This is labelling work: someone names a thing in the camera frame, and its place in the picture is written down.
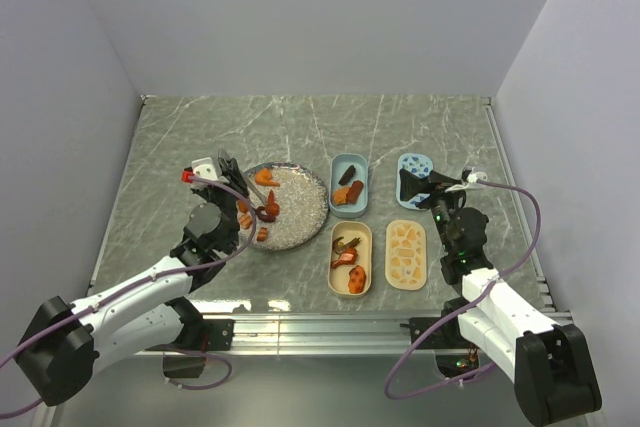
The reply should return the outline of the orange crab claw piece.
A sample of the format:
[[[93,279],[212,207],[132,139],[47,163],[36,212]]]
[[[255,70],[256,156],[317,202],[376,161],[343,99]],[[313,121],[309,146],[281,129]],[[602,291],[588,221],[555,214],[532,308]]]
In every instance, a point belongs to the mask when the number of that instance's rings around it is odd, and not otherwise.
[[[265,211],[269,216],[273,217],[277,217],[280,213],[280,206],[276,202],[275,192],[273,190],[269,191],[267,203],[265,204]]]

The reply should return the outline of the red-brown meat slab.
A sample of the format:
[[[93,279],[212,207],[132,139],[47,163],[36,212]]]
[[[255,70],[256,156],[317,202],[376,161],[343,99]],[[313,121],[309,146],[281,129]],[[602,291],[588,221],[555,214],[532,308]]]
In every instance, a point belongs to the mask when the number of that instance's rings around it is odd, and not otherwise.
[[[364,189],[364,183],[360,180],[354,181],[347,192],[346,200],[349,204],[355,204],[358,201],[359,196],[361,195]]]

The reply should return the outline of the black sea cucumber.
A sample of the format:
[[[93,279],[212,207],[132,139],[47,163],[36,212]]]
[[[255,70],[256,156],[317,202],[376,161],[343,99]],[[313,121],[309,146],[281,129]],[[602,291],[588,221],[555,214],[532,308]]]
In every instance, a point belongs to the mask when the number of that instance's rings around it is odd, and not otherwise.
[[[356,167],[354,165],[350,165],[340,177],[338,184],[340,186],[348,185],[353,179],[353,177],[355,176],[355,174],[356,174]]]

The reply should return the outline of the blue lunch box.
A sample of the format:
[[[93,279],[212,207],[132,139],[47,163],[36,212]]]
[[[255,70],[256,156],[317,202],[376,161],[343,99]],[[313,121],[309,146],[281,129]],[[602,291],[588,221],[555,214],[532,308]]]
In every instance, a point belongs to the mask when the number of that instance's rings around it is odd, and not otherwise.
[[[348,184],[350,185],[360,180],[364,183],[364,189],[355,204],[345,204],[334,206],[332,204],[332,193],[340,187],[338,181],[344,171],[350,166],[356,167],[356,174]],[[331,164],[330,190],[329,190],[329,206],[331,211],[339,218],[355,219],[361,217],[368,207],[368,163],[366,159],[359,154],[341,153],[336,155]]]

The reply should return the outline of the orange fried cutlet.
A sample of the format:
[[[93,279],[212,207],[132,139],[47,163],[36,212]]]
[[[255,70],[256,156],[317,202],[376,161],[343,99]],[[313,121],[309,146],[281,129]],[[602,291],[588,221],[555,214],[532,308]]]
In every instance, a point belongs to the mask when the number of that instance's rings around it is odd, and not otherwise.
[[[334,206],[345,205],[349,203],[348,194],[350,187],[348,185],[340,186],[332,193],[332,204]]]

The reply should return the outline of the orange drumstick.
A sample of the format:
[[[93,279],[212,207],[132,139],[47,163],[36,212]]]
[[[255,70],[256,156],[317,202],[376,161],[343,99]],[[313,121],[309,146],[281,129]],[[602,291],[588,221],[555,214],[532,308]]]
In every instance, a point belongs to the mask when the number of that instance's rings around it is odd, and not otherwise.
[[[343,265],[354,265],[358,259],[358,252],[355,248],[347,249],[339,254],[338,258],[331,262],[330,268],[336,269]]]

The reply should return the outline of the beige lunch box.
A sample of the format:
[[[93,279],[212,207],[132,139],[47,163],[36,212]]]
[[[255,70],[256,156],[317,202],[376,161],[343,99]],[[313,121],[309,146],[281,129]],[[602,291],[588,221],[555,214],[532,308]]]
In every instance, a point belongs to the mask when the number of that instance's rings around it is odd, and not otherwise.
[[[328,286],[346,298],[364,296],[372,283],[372,233],[364,223],[338,222],[332,229]]]

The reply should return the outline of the dark glazed food piece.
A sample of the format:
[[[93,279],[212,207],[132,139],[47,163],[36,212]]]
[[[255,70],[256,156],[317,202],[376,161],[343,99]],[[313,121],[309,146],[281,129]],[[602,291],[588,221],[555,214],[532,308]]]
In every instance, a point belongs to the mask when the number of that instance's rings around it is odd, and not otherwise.
[[[361,241],[360,237],[354,237],[349,241],[345,241],[342,236],[337,237],[332,242],[332,251],[336,254],[341,254],[350,248],[355,248]]]

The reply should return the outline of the spotted orange food piece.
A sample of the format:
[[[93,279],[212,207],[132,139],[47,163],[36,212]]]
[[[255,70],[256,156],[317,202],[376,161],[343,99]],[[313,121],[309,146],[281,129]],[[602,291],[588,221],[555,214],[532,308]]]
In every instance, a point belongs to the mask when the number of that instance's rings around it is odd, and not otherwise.
[[[355,266],[349,271],[348,291],[350,294],[360,294],[364,291],[366,285],[366,272],[360,265]]]

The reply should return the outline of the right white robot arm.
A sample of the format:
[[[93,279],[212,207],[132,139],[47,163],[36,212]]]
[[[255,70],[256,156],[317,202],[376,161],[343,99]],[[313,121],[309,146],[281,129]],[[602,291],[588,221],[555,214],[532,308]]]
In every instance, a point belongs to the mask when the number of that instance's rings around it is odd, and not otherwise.
[[[454,179],[435,171],[419,177],[401,169],[398,179],[402,201],[425,197],[417,207],[432,214],[446,252],[441,271],[459,296],[439,320],[413,338],[388,376],[395,377],[410,355],[440,331],[448,344],[469,342],[491,361],[455,376],[455,382],[476,380],[499,368],[512,381],[518,405],[534,426],[600,410],[602,396],[583,332],[552,320],[511,288],[506,278],[521,261],[499,271],[485,255],[489,218],[465,202],[468,190],[491,186],[486,173],[465,170]]]

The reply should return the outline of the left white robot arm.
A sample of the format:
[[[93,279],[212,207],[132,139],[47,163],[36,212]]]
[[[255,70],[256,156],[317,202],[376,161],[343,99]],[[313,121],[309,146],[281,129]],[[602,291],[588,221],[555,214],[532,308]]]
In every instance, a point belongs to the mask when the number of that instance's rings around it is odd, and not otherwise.
[[[249,189],[225,150],[193,161],[182,180],[201,201],[168,255],[107,290],[70,303],[56,296],[37,309],[11,357],[41,403],[68,401],[93,375],[139,351],[201,346],[204,320],[187,296],[243,250],[237,207]]]

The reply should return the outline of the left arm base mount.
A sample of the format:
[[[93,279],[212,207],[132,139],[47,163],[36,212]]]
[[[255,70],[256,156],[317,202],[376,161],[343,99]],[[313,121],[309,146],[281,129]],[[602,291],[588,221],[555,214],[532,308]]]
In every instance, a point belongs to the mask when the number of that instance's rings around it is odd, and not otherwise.
[[[164,357],[165,382],[178,389],[204,391],[223,385],[231,377],[233,368],[229,360],[218,355],[231,348],[235,321],[229,318],[206,320],[203,314],[184,297],[167,303],[182,324],[177,338],[168,345],[167,352],[183,355],[183,358]],[[197,379],[204,373],[208,360],[226,367],[221,379],[205,385],[188,385],[181,379]]]

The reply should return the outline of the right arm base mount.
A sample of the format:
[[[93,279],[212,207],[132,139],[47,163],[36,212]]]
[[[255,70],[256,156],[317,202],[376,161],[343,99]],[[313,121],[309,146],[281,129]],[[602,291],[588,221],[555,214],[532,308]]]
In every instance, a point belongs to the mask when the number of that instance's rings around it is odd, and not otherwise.
[[[400,326],[409,331],[411,341],[414,342],[436,322],[435,317],[418,316],[410,317]],[[470,372],[480,365],[477,347],[461,336],[456,319],[436,329],[417,349],[435,350],[436,366],[445,377]]]

